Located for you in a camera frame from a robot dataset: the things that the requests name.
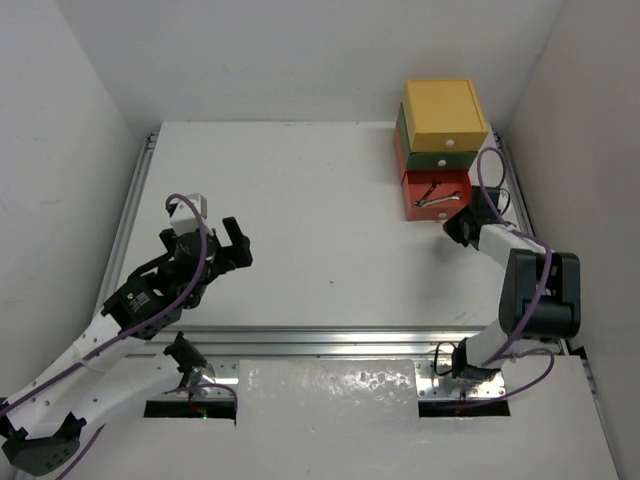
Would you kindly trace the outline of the silver open-end wrench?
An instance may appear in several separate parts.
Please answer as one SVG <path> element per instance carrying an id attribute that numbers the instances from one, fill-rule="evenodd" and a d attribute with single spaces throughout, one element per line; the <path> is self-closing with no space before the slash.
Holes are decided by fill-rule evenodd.
<path id="1" fill-rule="evenodd" d="M 431 186 L 426 190 L 424 195 L 415 202 L 415 205 L 419 208 L 423 208 L 428 203 L 429 197 L 433 194 L 433 192 L 438 188 L 440 184 L 440 180 L 433 180 Z"/>

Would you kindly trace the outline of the silver combination wrench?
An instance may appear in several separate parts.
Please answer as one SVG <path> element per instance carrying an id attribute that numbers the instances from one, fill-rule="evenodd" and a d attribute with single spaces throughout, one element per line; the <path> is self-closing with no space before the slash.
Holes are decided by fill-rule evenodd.
<path id="1" fill-rule="evenodd" d="M 437 198 L 427 198 L 427 197 L 421 198 L 420 200 L 414 203 L 414 206 L 417 208 L 426 208 L 426 207 L 441 204 L 447 201 L 457 201 L 462 199 L 463 197 L 461 193 L 459 191 L 455 191 L 453 194 L 450 194 L 447 196 L 441 196 Z"/>

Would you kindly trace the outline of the red drawer box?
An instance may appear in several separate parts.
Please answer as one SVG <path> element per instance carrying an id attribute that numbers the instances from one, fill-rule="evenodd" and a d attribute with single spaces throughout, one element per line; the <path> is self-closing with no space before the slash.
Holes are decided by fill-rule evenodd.
<path id="1" fill-rule="evenodd" d="M 469 204 L 471 180 L 467 170 L 407 171 L 401 174 L 398 168 L 406 218 L 409 221 L 446 221 Z M 431 186 L 433 180 L 441 184 L 429 198 L 437 198 L 459 191 L 462 200 L 447 201 L 426 208 L 417 208 L 418 201 Z"/>

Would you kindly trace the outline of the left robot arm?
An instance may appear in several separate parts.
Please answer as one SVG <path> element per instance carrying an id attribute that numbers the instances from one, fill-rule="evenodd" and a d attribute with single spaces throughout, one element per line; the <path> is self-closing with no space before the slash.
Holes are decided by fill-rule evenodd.
<path id="1" fill-rule="evenodd" d="M 217 387 L 213 367 L 183 333 L 133 381 L 109 372 L 186 310 L 210 283 L 251 265 L 250 240 L 233 217 L 223 246 L 205 221 L 174 221 L 163 230 L 164 254 L 135 269 L 104 302 L 73 344 L 23 390 L 1 405 L 2 451 L 16 469 L 45 476 L 77 463 L 109 418 L 137 397 L 185 392 L 204 397 Z"/>

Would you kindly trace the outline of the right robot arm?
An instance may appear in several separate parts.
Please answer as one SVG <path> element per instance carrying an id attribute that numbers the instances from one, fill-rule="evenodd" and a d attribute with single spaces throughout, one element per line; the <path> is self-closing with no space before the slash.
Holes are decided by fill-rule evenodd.
<path id="1" fill-rule="evenodd" d="M 510 359 L 576 337 L 582 323 L 579 257 L 518 230 L 502 218 L 498 200 L 497 188 L 474 186 L 469 205 L 443 226 L 504 270 L 497 319 L 453 347 L 450 367 L 440 367 L 434 353 L 434 374 L 468 385 L 492 380 Z"/>

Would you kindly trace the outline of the green drawer box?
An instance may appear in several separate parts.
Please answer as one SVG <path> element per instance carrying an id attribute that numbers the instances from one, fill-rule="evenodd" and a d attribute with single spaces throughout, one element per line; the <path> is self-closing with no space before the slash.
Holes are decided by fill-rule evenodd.
<path id="1" fill-rule="evenodd" d="M 403 104 L 394 130 L 396 163 L 401 174 L 407 171 L 468 170 L 478 152 L 413 152 L 409 148 Z"/>

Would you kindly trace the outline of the yellow drawer box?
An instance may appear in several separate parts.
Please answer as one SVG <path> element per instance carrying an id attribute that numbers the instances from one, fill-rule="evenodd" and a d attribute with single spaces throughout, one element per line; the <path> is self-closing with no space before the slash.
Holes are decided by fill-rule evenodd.
<path id="1" fill-rule="evenodd" d="M 468 78 L 408 80 L 402 104 L 412 152 L 478 151 L 488 135 Z"/>

